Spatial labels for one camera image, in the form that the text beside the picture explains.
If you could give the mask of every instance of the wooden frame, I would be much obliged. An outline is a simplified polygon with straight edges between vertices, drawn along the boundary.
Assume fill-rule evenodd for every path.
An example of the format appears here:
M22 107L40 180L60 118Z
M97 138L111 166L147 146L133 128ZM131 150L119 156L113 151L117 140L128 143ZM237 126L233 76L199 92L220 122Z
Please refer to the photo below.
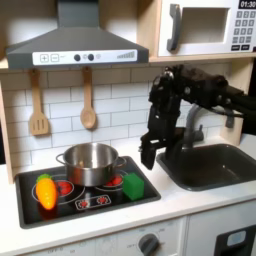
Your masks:
M6 118L5 118L5 112L4 112L4 99L3 99L1 81L0 81L0 121L1 121L2 136L3 136L3 142L4 142L5 162L6 162L7 172L8 172L8 181L9 181L9 184L13 184L14 176L12 171L12 162L11 162L11 154L10 154L10 147L9 147L9 140L8 140L7 124L6 124Z

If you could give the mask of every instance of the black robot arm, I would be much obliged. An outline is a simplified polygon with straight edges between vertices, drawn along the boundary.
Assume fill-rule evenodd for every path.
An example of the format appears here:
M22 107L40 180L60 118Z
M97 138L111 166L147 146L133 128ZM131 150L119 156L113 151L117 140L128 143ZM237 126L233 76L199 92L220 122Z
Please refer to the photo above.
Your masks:
M243 91L229 86L223 76L212 76L196 68L183 65L167 67L153 82L149 95L148 133L141 137L141 161L152 169L156 151L166 148L166 154L183 140L185 128L176 128L181 100L217 114L256 119L256 100ZM230 111L219 111L214 107Z

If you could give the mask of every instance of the cabinet door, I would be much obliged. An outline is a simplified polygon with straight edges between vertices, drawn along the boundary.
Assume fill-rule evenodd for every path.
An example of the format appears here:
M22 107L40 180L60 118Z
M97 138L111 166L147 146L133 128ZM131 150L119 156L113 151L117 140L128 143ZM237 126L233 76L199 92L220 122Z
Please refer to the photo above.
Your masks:
M218 235L256 224L256 201L190 216L186 256L213 256Z

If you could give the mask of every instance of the white countertop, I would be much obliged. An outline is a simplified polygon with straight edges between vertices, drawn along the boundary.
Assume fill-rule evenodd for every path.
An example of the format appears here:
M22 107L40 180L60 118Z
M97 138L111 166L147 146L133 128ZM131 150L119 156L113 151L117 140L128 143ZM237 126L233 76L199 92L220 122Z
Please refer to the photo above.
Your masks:
M253 141L256 142L255 137L245 136L241 148L256 158ZM161 194L161 200L25 230L19 225L15 185L8 185L6 167L0 166L0 255L28 253L151 222L256 199L256 181L203 192L189 192L174 184L157 163L153 171L148 171L141 165L137 142L131 140L129 146L120 145L117 149L120 155L130 155L135 160Z

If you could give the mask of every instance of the range hood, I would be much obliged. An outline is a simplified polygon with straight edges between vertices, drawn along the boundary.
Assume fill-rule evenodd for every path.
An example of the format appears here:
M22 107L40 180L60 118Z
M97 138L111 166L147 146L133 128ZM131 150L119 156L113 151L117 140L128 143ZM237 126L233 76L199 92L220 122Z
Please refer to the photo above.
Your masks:
M56 30L6 50L10 69L148 62L148 49L99 28L98 0L58 0L57 8Z

